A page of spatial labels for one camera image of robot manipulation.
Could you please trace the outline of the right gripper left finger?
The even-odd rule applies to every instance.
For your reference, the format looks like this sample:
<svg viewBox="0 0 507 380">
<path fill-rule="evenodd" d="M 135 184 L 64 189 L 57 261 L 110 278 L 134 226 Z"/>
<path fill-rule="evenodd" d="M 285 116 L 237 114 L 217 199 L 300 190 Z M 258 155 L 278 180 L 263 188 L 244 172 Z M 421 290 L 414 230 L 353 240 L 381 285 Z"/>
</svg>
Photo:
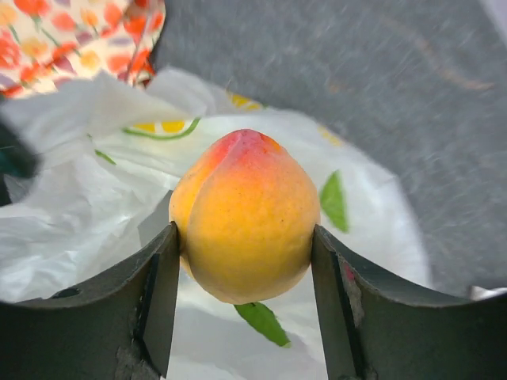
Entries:
<svg viewBox="0 0 507 380">
<path fill-rule="evenodd" d="M 177 227 L 48 299 L 1 304 L 3 379 L 160 379 L 177 298 Z"/>
</svg>

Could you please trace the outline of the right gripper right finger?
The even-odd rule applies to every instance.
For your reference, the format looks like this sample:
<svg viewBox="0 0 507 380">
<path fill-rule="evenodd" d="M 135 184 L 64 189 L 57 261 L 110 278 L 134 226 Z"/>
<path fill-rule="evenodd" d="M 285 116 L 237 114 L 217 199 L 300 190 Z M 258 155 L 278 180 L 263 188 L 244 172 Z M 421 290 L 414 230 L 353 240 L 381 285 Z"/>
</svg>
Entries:
<svg viewBox="0 0 507 380">
<path fill-rule="evenodd" d="M 331 379 L 503 379 L 506 297 L 417 285 L 316 226 L 311 270 Z"/>
</svg>

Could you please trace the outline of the fake orange peach fruit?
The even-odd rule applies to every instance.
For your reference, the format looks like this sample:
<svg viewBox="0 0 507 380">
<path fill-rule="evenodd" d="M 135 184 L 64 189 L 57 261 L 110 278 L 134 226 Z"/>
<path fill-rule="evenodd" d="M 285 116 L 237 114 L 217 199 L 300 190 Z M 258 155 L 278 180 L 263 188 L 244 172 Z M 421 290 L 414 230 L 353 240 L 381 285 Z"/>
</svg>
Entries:
<svg viewBox="0 0 507 380">
<path fill-rule="evenodd" d="M 181 178 L 169 213 L 187 273 L 266 339 L 288 347 L 265 300 L 293 288 L 311 261 L 320 205 L 298 162 L 267 135 L 233 131 Z"/>
</svg>

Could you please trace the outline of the white plastic bag fruit print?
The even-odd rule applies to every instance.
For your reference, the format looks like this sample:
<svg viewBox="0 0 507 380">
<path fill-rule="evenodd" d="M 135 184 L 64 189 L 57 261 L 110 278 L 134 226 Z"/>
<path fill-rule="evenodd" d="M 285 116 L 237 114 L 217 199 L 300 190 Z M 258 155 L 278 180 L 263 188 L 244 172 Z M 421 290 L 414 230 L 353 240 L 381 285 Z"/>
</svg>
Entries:
<svg viewBox="0 0 507 380">
<path fill-rule="evenodd" d="M 7 181 L 1 209 L 1 304 L 48 299 L 102 273 L 167 224 L 169 193 L 217 139 L 249 128 L 305 169 L 348 230 L 322 224 L 395 274 L 433 285 L 429 258 L 399 179 L 317 120 L 245 100 L 167 68 L 145 89 L 107 74 L 8 101 L 2 113 L 40 155 L 36 178 Z"/>
</svg>

